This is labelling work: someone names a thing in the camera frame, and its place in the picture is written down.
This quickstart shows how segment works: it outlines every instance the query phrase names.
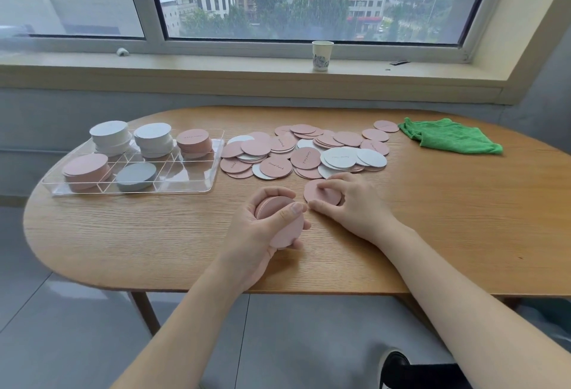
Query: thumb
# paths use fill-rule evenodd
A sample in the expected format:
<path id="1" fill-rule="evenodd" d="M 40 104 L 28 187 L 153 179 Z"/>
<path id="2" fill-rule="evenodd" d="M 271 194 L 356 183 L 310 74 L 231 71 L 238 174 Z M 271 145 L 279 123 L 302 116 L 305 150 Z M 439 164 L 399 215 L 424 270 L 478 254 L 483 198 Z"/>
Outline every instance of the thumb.
<path id="1" fill-rule="evenodd" d="M 313 199 L 309 202 L 309 204 L 311 210 L 315 210 L 316 212 L 319 212 L 322 215 L 328 216 L 333 220 L 339 221 L 340 211 L 342 210 L 341 207 L 326 203 L 325 201 L 321 201 L 319 199 Z"/>
<path id="2" fill-rule="evenodd" d="M 270 217 L 264 219 L 264 223 L 269 226 L 273 234 L 277 234 L 277 232 L 282 228 L 285 228 L 296 220 L 305 210 L 305 204 L 291 203 Z"/>

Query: window sill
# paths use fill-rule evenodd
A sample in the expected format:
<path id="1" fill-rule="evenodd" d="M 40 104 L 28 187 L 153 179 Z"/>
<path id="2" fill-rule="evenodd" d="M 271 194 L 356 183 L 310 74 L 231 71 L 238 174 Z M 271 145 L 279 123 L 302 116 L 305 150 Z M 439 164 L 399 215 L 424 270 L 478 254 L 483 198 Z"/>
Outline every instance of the window sill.
<path id="1" fill-rule="evenodd" d="M 505 79 L 473 64 L 109 53 L 24 53 L 0 59 L 0 86 L 202 95 L 506 103 Z"/>

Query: wooden table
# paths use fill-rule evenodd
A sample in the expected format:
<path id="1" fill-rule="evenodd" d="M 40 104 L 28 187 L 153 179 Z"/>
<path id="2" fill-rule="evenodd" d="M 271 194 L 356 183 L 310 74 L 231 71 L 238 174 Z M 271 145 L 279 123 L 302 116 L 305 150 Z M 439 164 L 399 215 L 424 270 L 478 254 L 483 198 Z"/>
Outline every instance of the wooden table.
<path id="1" fill-rule="evenodd" d="M 446 115 L 203 107 L 158 113 L 131 126 L 164 121 L 176 129 L 221 128 L 228 140 L 297 123 L 359 132 L 375 120 L 400 123 L 407 116 L 437 120 Z M 467 156 L 424 149 L 399 132 L 390 136 L 387 168 L 364 175 L 402 222 L 486 291 L 571 296 L 571 157 L 496 125 L 453 119 L 480 127 L 503 145 L 505 154 Z M 295 174 L 271 182 L 295 190 L 300 201 L 305 183 Z M 34 254 L 54 272 L 81 284 L 135 292 L 132 297 L 148 323 L 153 315 L 140 292 L 188 290 L 214 258 L 236 207 L 266 184 L 255 177 L 231 179 L 219 171 L 212 192 L 201 195 L 52 198 L 38 185 L 26 206 L 25 234 Z M 373 245 L 321 215 L 306 216 L 313 227 L 302 235 L 305 250 L 278 252 L 251 292 L 408 292 Z"/>

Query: left hand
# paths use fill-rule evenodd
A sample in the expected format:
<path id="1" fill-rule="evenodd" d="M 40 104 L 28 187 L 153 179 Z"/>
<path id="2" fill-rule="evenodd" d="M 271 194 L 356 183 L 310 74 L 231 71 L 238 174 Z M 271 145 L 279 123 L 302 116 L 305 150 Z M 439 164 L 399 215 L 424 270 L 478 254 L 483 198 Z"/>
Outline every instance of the left hand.
<path id="1" fill-rule="evenodd" d="M 275 234 L 307 211 L 307 205 L 295 202 L 266 219 L 256 220 L 256 207 L 270 196 L 295 198 L 295 192 L 285 187 L 263 187 L 254 193 L 234 213 L 222 248 L 214 261 L 236 283 L 239 292 L 252 287 L 266 271 L 269 260 L 276 252 L 276 248 L 269 245 Z M 303 229 L 310 227 L 311 223 L 305 220 Z M 289 247 L 300 249 L 303 243 L 296 239 Z"/>

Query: green towel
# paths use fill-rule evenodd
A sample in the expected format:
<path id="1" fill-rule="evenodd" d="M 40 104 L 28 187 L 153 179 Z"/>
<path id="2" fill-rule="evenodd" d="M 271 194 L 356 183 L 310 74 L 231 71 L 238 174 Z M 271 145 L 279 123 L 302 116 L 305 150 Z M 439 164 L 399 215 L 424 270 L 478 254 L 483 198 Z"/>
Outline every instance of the green towel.
<path id="1" fill-rule="evenodd" d="M 462 154 L 502 154 L 503 148 L 490 141 L 477 127 L 467 127 L 450 118 L 438 121 L 411 121 L 405 118 L 400 129 L 421 147 Z"/>

